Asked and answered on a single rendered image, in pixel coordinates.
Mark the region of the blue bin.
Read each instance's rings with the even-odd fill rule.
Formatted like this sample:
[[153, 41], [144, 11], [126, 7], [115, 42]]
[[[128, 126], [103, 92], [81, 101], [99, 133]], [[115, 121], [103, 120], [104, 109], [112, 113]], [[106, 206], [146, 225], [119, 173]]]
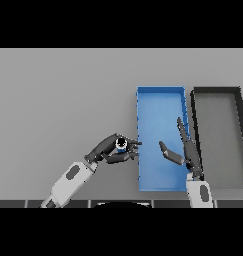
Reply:
[[137, 139], [139, 147], [139, 190], [143, 192], [185, 191], [187, 168], [163, 157], [159, 142], [183, 156], [177, 127], [180, 117], [189, 132], [187, 101], [183, 86], [138, 86]]

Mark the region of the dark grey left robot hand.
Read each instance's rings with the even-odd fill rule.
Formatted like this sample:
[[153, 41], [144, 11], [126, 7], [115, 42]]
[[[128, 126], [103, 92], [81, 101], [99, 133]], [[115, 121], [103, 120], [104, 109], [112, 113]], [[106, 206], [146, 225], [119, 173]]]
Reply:
[[[127, 141], [127, 149], [124, 153], [117, 152], [116, 140], [118, 138], [124, 138]], [[105, 159], [108, 164], [126, 162], [128, 159], [134, 159], [138, 155], [136, 150], [140, 145], [141, 142], [137, 140], [115, 133], [102, 140], [84, 156], [84, 159], [89, 164], [98, 163], [103, 159]]]

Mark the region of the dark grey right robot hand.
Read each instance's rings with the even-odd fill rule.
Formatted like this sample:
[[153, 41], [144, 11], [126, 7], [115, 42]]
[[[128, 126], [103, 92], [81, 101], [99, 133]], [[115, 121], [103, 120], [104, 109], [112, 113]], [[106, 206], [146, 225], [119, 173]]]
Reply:
[[159, 146], [163, 157], [178, 165], [185, 164], [188, 171], [192, 173], [193, 179], [203, 181], [204, 173], [197, 147], [195, 143], [188, 138], [185, 126], [180, 117], [177, 118], [177, 128], [179, 130], [181, 141], [183, 143], [184, 155], [181, 156], [174, 151], [168, 149], [164, 142], [160, 141]]

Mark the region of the dark grey bin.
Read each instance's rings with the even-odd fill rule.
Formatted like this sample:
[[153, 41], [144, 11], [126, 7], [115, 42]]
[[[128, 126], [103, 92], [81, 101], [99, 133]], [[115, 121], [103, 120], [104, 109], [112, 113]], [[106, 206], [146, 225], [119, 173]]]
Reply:
[[243, 99], [240, 87], [194, 87], [195, 140], [212, 189], [243, 189]]

